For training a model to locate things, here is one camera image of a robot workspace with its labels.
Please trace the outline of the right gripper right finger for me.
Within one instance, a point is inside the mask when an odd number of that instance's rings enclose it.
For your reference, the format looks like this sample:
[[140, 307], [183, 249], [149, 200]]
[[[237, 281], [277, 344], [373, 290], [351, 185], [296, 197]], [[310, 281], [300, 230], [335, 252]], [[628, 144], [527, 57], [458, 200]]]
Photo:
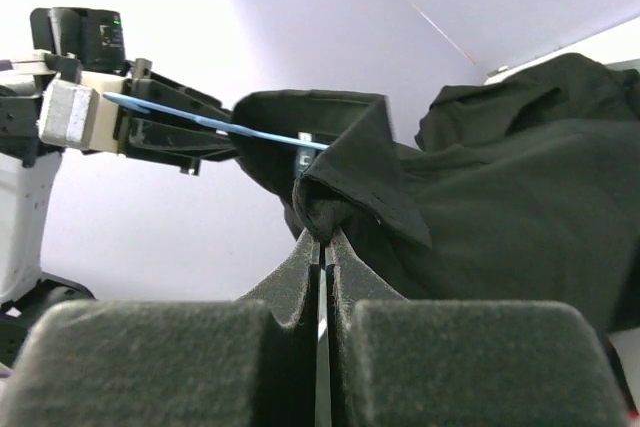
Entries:
[[624, 426], [601, 343], [573, 307], [408, 300], [345, 234], [327, 248], [336, 426]]

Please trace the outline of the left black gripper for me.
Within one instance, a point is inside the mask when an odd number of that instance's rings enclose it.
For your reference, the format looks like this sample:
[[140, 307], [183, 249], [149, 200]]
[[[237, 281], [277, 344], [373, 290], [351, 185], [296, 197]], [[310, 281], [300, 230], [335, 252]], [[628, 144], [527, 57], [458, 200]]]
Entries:
[[[44, 89], [44, 142], [80, 151], [116, 153], [119, 106], [104, 94], [122, 93], [128, 78], [87, 71], [72, 57], [48, 57], [46, 66], [54, 77]], [[132, 76], [132, 96], [207, 118], [229, 120], [231, 116], [217, 98], [153, 72]], [[202, 162], [232, 160], [238, 152], [220, 134], [126, 117], [124, 155], [198, 175]]]

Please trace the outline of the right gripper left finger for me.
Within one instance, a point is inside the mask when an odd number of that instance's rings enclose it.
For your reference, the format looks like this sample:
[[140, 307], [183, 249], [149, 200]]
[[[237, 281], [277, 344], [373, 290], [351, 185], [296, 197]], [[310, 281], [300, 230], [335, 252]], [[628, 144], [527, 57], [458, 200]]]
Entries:
[[320, 247], [233, 302], [69, 301], [32, 328], [5, 426], [310, 426]]

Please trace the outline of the light blue hanger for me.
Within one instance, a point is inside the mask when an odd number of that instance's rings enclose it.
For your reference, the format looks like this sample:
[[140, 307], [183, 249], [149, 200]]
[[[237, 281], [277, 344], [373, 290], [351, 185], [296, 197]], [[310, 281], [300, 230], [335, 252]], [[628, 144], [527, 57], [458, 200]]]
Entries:
[[292, 145], [296, 147], [311, 148], [318, 151], [324, 151], [329, 148], [328, 145], [318, 143], [315, 141], [303, 140], [300, 138], [293, 138], [293, 137], [287, 137], [283, 135], [258, 131], [258, 130], [251, 129], [249, 127], [245, 127], [239, 124], [233, 124], [230, 122], [206, 118], [201, 115], [188, 113], [186, 111], [181, 111], [173, 107], [162, 105], [156, 102], [151, 102], [148, 100], [143, 100], [143, 99], [132, 97], [129, 95], [124, 95], [121, 93], [103, 92], [102, 96], [105, 99], [111, 102], [114, 102], [121, 107], [125, 107], [139, 113], [147, 114], [147, 113], [150, 113], [151, 111], [160, 112], [163, 114], [168, 114], [168, 115], [179, 117], [184, 120], [195, 122], [196, 124], [206, 128], [221, 130], [226, 133], [232, 133], [232, 134], [241, 135], [244, 137], [257, 138], [261, 140], [267, 140], [267, 141], [282, 143], [286, 145]]

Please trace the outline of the black button shirt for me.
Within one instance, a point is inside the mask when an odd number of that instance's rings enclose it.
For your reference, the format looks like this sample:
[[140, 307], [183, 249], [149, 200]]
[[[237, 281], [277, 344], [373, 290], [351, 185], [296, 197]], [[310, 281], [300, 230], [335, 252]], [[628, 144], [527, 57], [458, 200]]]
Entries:
[[292, 227], [357, 255], [411, 299], [551, 300], [599, 331], [639, 324], [639, 73], [565, 54], [481, 86], [446, 86], [413, 146], [380, 94], [268, 91], [233, 122], [328, 140], [234, 136], [242, 169]]

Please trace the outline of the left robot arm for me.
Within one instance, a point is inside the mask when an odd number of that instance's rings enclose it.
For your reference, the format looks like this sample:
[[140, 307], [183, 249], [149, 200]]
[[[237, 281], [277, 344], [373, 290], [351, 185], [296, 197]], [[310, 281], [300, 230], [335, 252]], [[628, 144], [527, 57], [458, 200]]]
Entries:
[[88, 299], [45, 273], [41, 247], [63, 154], [110, 153], [188, 175], [232, 159], [221, 133], [190, 115], [228, 121], [221, 102], [128, 60], [119, 13], [81, 7], [31, 12], [32, 51], [1, 63], [1, 371], [51, 306]]

